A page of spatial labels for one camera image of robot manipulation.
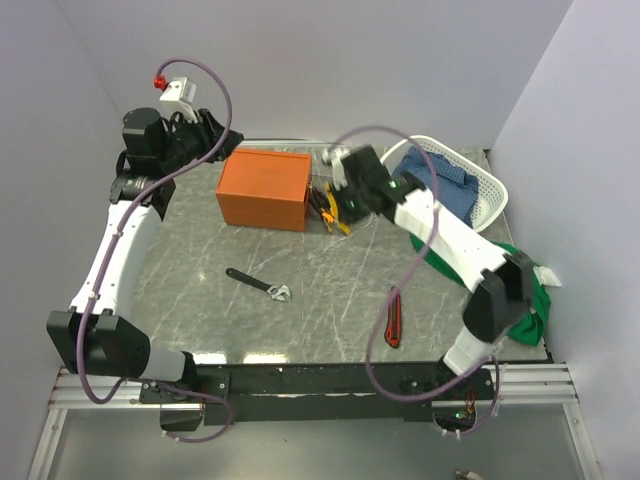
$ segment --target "green towel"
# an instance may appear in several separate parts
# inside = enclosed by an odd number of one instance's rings
[[[515,253],[518,251],[513,245],[507,243],[493,242],[500,248],[506,250],[508,253]],[[415,248],[416,252],[419,252],[424,246],[424,242],[418,237],[411,235],[411,244]],[[445,277],[450,278],[454,282],[464,285],[462,279],[458,276],[453,268],[449,266],[436,252],[429,251],[425,261],[442,273]],[[544,286],[538,281],[535,273],[533,274],[533,308],[534,313],[526,314],[522,320],[515,324],[509,330],[509,337],[516,342],[523,343],[525,345],[538,345],[544,334],[544,330],[549,320],[549,307],[551,306],[551,297],[544,289]]]

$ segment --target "adjustable wrench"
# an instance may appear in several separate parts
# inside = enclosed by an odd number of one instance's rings
[[[242,273],[235,268],[227,268],[225,273],[234,280],[246,283],[258,290],[262,290],[263,292],[267,292],[273,300],[277,300],[278,302],[286,302],[288,298],[291,298],[291,290],[286,285],[281,285],[279,287],[277,285],[269,285],[261,282],[257,278],[253,278],[251,275]]]
[[[456,480],[483,480],[483,478],[474,472],[469,472],[466,470],[457,470],[454,472]]]

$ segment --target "gray floor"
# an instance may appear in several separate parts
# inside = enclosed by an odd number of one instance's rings
[[[433,424],[341,420],[241,423],[210,443],[175,445],[161,438],[157,411],[73,411],[50,478],[447,480],[455,468],[485,480],[583,479],[561,405],[502,406],[460,442]]]
[[[311,152],[316,177],[330,174],[317,162],[321,147],[277,149]],[[482,150],[462,153],[488,168]],[[210,363],[362,361],[378,308],[415,255],[408,234],[376,217],[349,237],[330,235],[319,222],[304,234],[227,226],[214,194],[221,169],[205,165],[178,180],[143,267],[132,321],[154,341],[207,355]],[[504,216],[483,235],[510,241]],[[227,267],[284,283],[293,300],[274,302],[228,278]],[[380,338],[374,359],[439,359],[462,326],[467,295],[431,267],[419,269],[402,297],[402,346],[393,350]],[[507,339],[499,356],[540,360],[546,352]]]

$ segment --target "orange box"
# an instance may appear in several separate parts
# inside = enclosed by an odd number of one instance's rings
[[[236,149],[216,197],[229,225],[304,231],[311,155]]]

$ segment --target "white backdrop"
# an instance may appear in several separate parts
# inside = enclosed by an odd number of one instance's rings
[[[605,478],[640,477],[640,3],[575,0],[491,154],[516,242],[550,265],[551,351]]]
[[[45,324],[91,266],[122,145],[115,109],[53,2],[0,2],[0,62],[0,477],[17,480],[61,364]]]
[[[120,114],[157,105],[153,73],[182,54],[227,83],[247,137],[333,140],[386,123],[489,148],[570,0],[58,3]],[[198,104],[223,115],[199,84]]]

